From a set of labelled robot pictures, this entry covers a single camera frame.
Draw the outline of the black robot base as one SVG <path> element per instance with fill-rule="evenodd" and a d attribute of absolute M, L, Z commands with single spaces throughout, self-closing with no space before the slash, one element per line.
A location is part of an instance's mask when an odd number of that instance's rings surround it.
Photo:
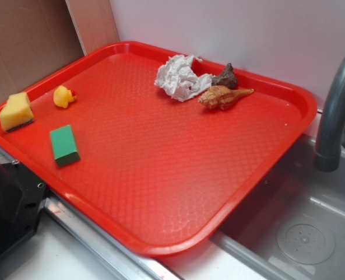
<path fill-rule="evenodd" d="M 36 234 L 47 191 L 23 163 L 0 163 L 0 259 Z"/>

